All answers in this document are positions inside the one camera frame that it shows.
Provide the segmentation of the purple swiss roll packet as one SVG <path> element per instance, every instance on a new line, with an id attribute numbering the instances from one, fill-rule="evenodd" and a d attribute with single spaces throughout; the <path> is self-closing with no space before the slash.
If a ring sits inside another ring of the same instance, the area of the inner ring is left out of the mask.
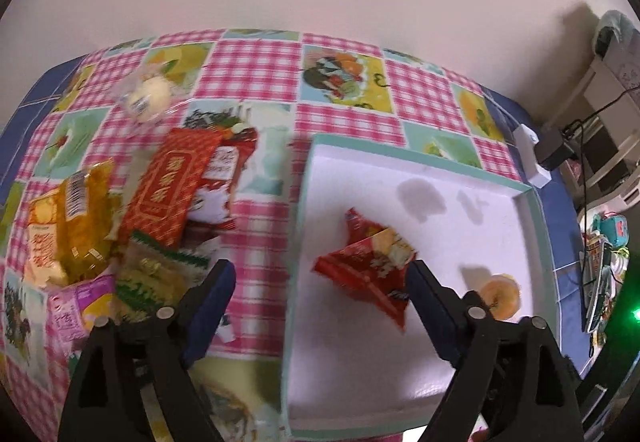
<path id="1" fill-rule="evenodd" d="M 49 296 L 55 332 L 62 341 L 86 338 L 98 318 L 116 319 L 115 275 L 66 286 Z"/>

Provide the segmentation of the green cow biscuit packet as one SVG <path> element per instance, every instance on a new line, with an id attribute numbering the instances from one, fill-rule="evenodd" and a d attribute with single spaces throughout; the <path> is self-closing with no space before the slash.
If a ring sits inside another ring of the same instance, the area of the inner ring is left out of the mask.
<path id="1" fill-rule="evenodd" d="M 134 230 L 116 272 L 119 318 L 138 323 L 154 317 L 160 308 L 175 308 L 189 289 L 203 282 L 208 271 L 207 256 L 174 251 Z"/>

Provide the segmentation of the cream swiss roll packet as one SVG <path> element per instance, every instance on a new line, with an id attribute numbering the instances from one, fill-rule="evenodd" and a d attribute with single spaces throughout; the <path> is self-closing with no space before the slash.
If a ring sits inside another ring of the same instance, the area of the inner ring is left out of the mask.
<path id="1" fill-rule="evenodd" d="M 68 284 L 58 247 L 58 188 L 55 188 L 29 202 L 25 279 L 30 284 L 39 288 Z"/>

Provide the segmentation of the red peanut snack packet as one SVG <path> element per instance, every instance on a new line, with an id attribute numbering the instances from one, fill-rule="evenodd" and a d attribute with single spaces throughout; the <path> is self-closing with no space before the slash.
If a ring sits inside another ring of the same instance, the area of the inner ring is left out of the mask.
<path id="1" fill-rule="evenodd" d="M 403 332 L 409 295 L 406 274 L 416 250 L 392 227 L 345 213 L 346 245 L 320 256 L 312 271 L 331 280 L 355 299 L 372 303 Z"/>

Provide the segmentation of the yellow clear cake packet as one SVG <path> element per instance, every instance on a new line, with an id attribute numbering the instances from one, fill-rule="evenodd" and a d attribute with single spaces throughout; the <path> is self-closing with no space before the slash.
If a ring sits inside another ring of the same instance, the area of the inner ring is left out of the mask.
<path id="1" fill-rule="evenodd" d="M 80 169 L 58 190 L 58 260 L 70 284 L 92 280 L 110 262 L 114 161 Z"/>

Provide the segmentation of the red patterned pastry packet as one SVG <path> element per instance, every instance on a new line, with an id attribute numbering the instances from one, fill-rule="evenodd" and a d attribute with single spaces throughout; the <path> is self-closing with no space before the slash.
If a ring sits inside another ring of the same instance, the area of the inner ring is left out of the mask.
<path id="1" fill-rule="evenodd" d="M 195 191 L 221 141 L 214 129 L 171 129 L 127 206 L 118 243 L 126 244 L 139 231 L 160 246 L 177 247 Z"/>

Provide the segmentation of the red milk biscuit packet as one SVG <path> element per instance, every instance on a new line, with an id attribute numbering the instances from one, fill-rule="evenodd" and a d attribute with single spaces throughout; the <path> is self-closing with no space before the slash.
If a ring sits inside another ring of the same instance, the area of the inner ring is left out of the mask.
<path id="1" fill-rule="evenodd" d="M 258 132 L 252 126 L 236 124 L 218 130 L 222 132 L 222 141 L 203 173 L 186 215 L 188 227 L 211 233 L 234 228 L 235 190 L 258 140 Z"/>

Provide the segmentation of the clear round bun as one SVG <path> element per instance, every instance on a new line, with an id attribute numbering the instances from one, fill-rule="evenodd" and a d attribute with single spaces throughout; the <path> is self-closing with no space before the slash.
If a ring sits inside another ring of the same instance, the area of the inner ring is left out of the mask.
<path id="1" fill-rule="evenodd" d="M 151 124 L 186 100 L 186 93 L 168 77 L 169 63 L 143 64 L 110 89 L 110 98 L 135 123 Z"/>

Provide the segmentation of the teal rimmed white tray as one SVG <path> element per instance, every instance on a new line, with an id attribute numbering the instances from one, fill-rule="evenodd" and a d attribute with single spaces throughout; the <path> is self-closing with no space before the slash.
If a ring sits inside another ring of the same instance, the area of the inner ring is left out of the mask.
<path id="1" fill-rule="evenodd" d="M 347 243 L 354 209 L 397 231 L 419 264 L 408 273 L 406 323 L 314 271 Z M 311 141 L 291 255 L 281 410 L 292 438 L 387 436 L 427 424 L 454 368 L 428 329 L 454 335 L 430 280 L 463 296 L 494 275 L 518 284 L 518 317 L 562 332 L 544 209 L 529 185 L 372 141 Z"/>

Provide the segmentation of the teal toy box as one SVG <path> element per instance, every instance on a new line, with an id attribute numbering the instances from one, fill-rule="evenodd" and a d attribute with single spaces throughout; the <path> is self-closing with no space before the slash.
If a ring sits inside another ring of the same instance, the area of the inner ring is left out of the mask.
<path id="1" fill-rule="evenodd" d="M 597 214 L 593 218 L 592 229 L 603 235 L 613 248 L 626 247 L 628 244 L 628 222 L 623 215 Z"/>

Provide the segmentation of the black power adapter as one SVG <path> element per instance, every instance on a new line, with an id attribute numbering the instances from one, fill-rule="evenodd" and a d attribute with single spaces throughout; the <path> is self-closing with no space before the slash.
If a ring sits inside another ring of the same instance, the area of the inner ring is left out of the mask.
<path id="1" fill-rule="evenodd" d="M 574 145 L 557 128 L 541 132 L 534 152 L 537 163 L 548 171 L 558 169 L 568 159 L 576 158 Z"/>

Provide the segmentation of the cream wooden rack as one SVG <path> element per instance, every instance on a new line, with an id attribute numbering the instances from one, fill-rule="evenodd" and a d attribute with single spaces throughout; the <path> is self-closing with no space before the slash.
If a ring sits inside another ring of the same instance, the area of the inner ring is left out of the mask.
<path id="1" fill-rule="evenodd" d="M 544 127 L 566 131 L 576 149 L 576 158 L 560 167 L 576 207 L 618 189 L 633 203 L 639 193 L 639 28 L 622 12 L 601 17 L 585 74 Z"/>

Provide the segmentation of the pink checkered picture tablecloth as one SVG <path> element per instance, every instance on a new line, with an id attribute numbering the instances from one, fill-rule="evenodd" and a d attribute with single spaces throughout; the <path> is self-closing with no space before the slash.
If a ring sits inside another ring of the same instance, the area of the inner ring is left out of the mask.
<path id="1" fill-rule="evenodd" d="M 284 325 L 284 230 L 292 223 L 310 140 L 317 133 L 436 153 L 510 179 L 518 178 L 506 139 L 474 80 L 390 49 L 311 33 L 207 30 L 134 40 L 87 54 L 29 140 L 1 200 L 4 303 L 27 299 L 29 341 L 1 326 L 1 379 L 35 436 L 58 431 L 76 353 L 53 332 L 44 296 L 25 279 L 27 210 L 74 169 L 111 158 L 122 191 L 134 153 L 157 147 L 170 129 L 210 121 L 258 132 L 224 231 L 239 272 L 229 324 L 210 347 L 214 362 L 272 361 Z M 175 109 L 137 124 L 110 98 L 111 87 L 143 64 L 169 63 L 186 93 Z"/>

